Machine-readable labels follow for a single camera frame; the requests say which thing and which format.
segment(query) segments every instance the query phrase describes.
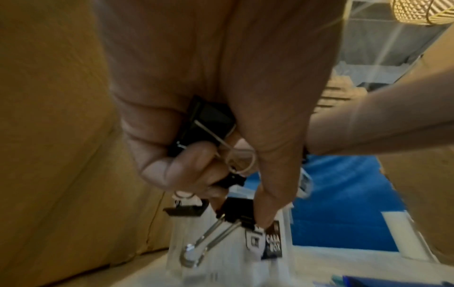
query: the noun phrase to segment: blue surface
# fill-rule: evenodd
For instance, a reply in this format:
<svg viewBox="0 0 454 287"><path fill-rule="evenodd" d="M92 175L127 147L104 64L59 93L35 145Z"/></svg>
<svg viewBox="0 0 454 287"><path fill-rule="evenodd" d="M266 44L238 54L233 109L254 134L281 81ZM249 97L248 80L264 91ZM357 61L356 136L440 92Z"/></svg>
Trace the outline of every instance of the blue surface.
<svg viewBox="0 0 454 287"><path fill-rule="evenodd" d="M405 206L379 168L375 157L310 156L305 170L314 190L294 202L293 244L397 251L381 211ZM245 187L258 182L254 174Z"/></svg>

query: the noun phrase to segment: binder clip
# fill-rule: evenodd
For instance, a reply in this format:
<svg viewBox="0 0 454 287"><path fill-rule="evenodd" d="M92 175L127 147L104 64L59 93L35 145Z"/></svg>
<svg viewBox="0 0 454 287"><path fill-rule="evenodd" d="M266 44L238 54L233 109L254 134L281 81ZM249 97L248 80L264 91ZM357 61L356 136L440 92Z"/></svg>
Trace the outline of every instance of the binder clip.
<svg viewBox="0 0 454 287"><path fill-rule="evenodd" d="M242 151L251 153L252 160L249 167L243 171L237 171L229 167L230 173L224 179L215 183L228 189L233 185L244 186L246 178L240 173L248 170L255 162L255 153L253 151L237 150L229 146L223 139L226 138L236 127L235 117L225 104L209 103L199 96L194 96L187 110L187 118L183 121L175 141L169 146L168 155L176 157L186 147L198 141L209 141L220 146L221 144L231 151ZM170 216L201 216L208 206L208 201L202 200L202 206L184 206L174 209L164 209Z"/></svg>
<svg viewBox="0 0 454 287"><path fill-rule="evenodd" d="M253 231L255 229L253 200L229 197L226 199L221 208L216 211L216 218L218 219L217 222L213 224L199 239L197 239L194 244L188 244L185 248L183 248L180 253L180 263L182 266L187 268L198 267L211 249L213 249L240 226ZM204 242L219 226L221 226L223 222L229 222L231 223L231 226L209 242L197 259L188 259L188 253L194 251L200 244L202 244L202 242Z"/></svg>

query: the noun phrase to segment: cardboard wall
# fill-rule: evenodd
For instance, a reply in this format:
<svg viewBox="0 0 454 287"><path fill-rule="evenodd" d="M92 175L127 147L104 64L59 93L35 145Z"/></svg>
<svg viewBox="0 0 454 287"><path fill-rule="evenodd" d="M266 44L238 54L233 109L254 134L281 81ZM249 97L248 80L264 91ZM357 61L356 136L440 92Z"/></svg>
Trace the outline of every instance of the cardboard wall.
<svg viewBox="0 0 454 287"><path fill-rule="evenodd" d="M88 0L0 0L0 286L166 246L170 196L137 176L107 86Z"/></svg>
<svg viewBox="0 0 454 287"><path fill-rule="evenodd" d="M453 51L454 26L451 26L401 81L415 81L454 69ZM454 147L379 159L433 254L442 263L454 265Z"/></svg>

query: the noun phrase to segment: wicker lamp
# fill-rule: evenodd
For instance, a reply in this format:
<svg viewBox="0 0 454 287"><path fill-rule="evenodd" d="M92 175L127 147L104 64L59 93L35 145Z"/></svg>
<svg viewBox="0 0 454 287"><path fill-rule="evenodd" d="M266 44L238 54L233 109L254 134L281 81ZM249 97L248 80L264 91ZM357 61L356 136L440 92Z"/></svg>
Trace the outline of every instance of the wicker lamp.
<svg viewBox="0 0 454 287"><path fill-rule="evenodd" d="M394 17L417 25L442 25L454 22L454 0L391 0Z"/></svg>

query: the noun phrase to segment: forearm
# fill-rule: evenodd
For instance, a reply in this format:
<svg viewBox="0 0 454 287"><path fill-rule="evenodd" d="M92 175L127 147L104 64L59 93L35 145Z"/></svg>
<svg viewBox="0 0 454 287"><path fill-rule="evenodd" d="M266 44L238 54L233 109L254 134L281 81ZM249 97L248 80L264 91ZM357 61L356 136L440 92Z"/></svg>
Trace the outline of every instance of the forearm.
<svg viewBox="0 0 454 287"><path fill-rule="evenodd" d="M312 116L313 154L361 155L454 143L454 69Z"/></svg>

